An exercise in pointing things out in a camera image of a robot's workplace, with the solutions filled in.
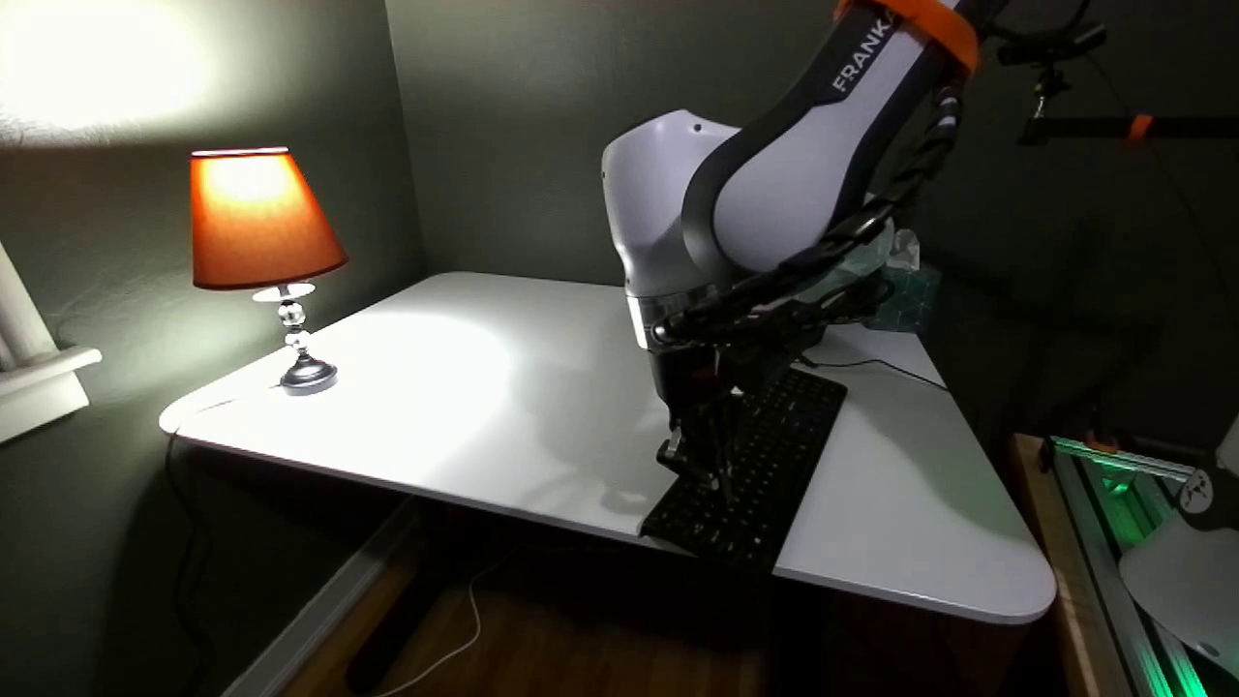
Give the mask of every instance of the orange lampshade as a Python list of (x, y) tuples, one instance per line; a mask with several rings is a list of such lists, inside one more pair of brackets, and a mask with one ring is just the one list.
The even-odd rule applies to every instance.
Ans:
[(190, 153), (194, 285), (280, 285), (345, 261), (298, 157), (283, 148)]

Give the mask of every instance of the gray wall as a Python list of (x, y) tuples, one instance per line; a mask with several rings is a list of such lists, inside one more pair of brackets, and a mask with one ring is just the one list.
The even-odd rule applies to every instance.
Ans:
[[(0, 34), (39, 20), (39, 7), (60, 2), (4, 2)], [(283, 339), (277, 313), (249, 294), (190, 285), (190, 148), (291, 144), (309, 153), (354, 256), (319, 283), (319, 316), (373, 300), (378, 285), (391, 290), (384, 280), (418, 273), (384, 2), (116, 0), (110, 12), (131, 12), (137, 23), (104, 45), (60, 34), (60, 23), (33, 23), (47, 34), (29, 43), (85, 45), (70, 87), (159, 87), (159, 72), (101, 55), (153, 43), (138, 23), (153, 7), (176, 7), (176, 38), (194, 43), (208, 72), (190, 81), (194, 109), (85, 119), (98, 103), (85, 99), (73, 125), (60, 125), (39, 110), (60, 70), (51, 86), (9, 87), (29, 99), (0, 99), (0, 240), (56, 336), (104, 353), (82, 374), (91, 411), (0, 445), (0, 691), (222, 685), (384, 512), (373, 491), (345, 483), (264, 481), (264, 469), (207, 459), (176, 469), (202, 512), (194, 517), (169, 496), (166, 436), (156, 431), (169, 400)], [(180, 60), (180, 45), (162, 50), (131, 59)], [(131, 99), (153, 110), (162, 103), (159, 91)]]
[[(1074, 0), (1015, 0), (1055, 28)], [(619, 280), (599, 148), (668, 109), (745, 125), (788, 87), (829, 2), (388, 0), (428, 259)], [(1113, 23), (1065, 117), (1239, 117), (1237, 2), (1096, 0)], [(946, 270), (926, 345), (981, 431), (1219, 436), (1239, 411), (1237, 144), (1017, 148), (1029, 70), (973, 81), (968, 126), (915, 215)]]
[[(280, 330), (246, 294), (190, 285), (186, 148), (309, 153), (354, 250), (314, 294), (324, 313), (437, 268), (615, 283), (599, 148), (682, 103), (757, 117), (829, 28), (822, 0), (111, 0), (128, 28), (176, 12), (162, 30), (65, 34), (29, 23), (36, 7), (60, 2), (9, 0), (0, 14), (4, 95), (36, 86), (0, 99), (0, 237), (56, 334), (104, 348), (104, 365), (85, 374), (91, 411), (0, 449), (0, 691), (180, 691), (202, 673), (176, 601), (207, 530), (166, 491), (156, 418)], [(1233, 2), (1096, 7), (1114, 23), (1105, 60), (1131, 99), (1239, 110), (1219, 78), (1237, 70)], [(16, 45), (82, 50), (51, 70), (70, 99), (39, 91), (47, 72), (21, 72)], [(116, 60), (123, 50), (196, 78), (166, 103), (166, 72)], [(1074, 78), (1065, 109), (1113, 109), (1090, 70)], [(110, 91), (131, 99), (91, 119)], [(918, 215), (949, 270), (926, 339), (959, 401), (984, 431), (1068, 431), (1093, 411), (1133, 431), (1219, 431), (1239, 393), (1239, 296), (1207, 261), (1239, 259), (1237, 144), (1022, 149), (1022, 103), (1017, 70), (973, 86), (968, 136)], [(264, 473), (184, 469), (213, 517), (194, 574), (213, 637), (202, 685), (246, 664), (314, 589), (307, 575), (364, 530), (347, 523), (364, 491)]]

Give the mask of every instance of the black cable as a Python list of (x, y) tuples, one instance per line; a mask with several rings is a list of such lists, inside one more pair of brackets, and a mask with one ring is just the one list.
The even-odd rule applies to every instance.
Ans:
[(908, 210), (915, 192), (936, 176), (946, 157), (955, 149), (959, 125), (963, 125), (963, 86), (946, 81), (933, 91), (928, 125), (900, 149), (891, 176), (878, 192), (883, 200), (891, 200), (891, 210)]
[(194, 496), (176, 474), (176, 449), (180, 449), (180, 434), (166, 436), (162, 481), (166, 481), (169, 498), (190, 517), (190, 534), (186, 534), (186, 544), (184, 544), (184, 558), (180, 558), (180, 569), (176, 569), (169, 610), (180, 614), (180, 622), (184, 622), (184, 629), (186, 629), (186, 637), (194, 647), (194, 668), (190, 668), (184, 691), (207, 691), (202, 681), (207, 681), (207, 673), (213, 664), (213, 651), (216, 647), (213, 647), (208, 629), (194, 614), (194, 596), (196, 596), (202, 574), (208, 565), (208, 517), (202, 513)]
[[(1096, 78), (1113, 87), (1114, 103), (1122, 110), (1133, 110), (1133, 103), (1127, 99), (1127, 91), (1118, 87), (1114, 72), (1096, 59), (1090, 55), (1090, 65), (1096, 70)], [(1233, 273), (1219, 268), (1219, 256), (1212, 250), (1207, 237), (1206, 237), (1206, 215), (1202, 210), (1194, 206), (1190, 189), (1176, 183), (1173, 165), (1164, 161), (1164, 153), (1158, 148), (1149, 148), (1154, 153), (1154, 165), (1162, 174), (1162, 183), (1171, 185), (1173, 200), (1183, 206), (1183, 214), (1190, 215), (1190, 232), (1206, 256), (1206, 270), (1212, 280), (1212, 285), (1225, 294), (1225, 313), (1229, 313), (1229, 323), (1233, 323), (1233, 336), (1239, 339), (1239, 290), (1233, 285)]]

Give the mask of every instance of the floor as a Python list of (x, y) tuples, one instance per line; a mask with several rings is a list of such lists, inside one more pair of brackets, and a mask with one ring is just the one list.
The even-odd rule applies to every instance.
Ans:
[(488, 513), (435, 539), (347, 691), (1065, 691), (1050, 622), (998, 629)]

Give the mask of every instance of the green light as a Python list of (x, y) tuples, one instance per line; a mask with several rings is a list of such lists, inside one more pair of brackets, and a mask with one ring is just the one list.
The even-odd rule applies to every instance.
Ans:
[(1149, 527), (1131, 512), (1127, 498), (1105, 496), (1105, 513), (1113, 523), (1113, 534), (1118, 540), (1118, 549), (1137, 544), (1143, 539), (1149, 539)]
[(1183, 697), (1207, 697), (1207, 685), (1202, 681), (1197, 664), (1184, 655), (1176, 655), (1171, 668), (1176, 676)]
[(1114, 496), (1114, 498), (1122, 498), (1122, 496), (1131, 491), (1131, 481), (1113, 481), (1113, 474), (1105, 474), (1100, 483), (1105, 483), (1109, 496)]
[(1105, 449), (1093, 449), (1086, 441), (1055, 436), (1055, 449), (1065, 456), (1086, 456), (1086, 459), (1114, 469), (1114, 473), (1137, 473), (1131, 459), (1109, 456)]
[(1154, 697), (1176, 697), (1173, 685), (1164, 681), (1164, 668), (1162, 668), (1162, 663), (1158, 663), (1154, 651), (1143, 651), (1143, 655), (1137, 655), (1137, 668), (1143, 668), (1145, 690), (1149, 690)]

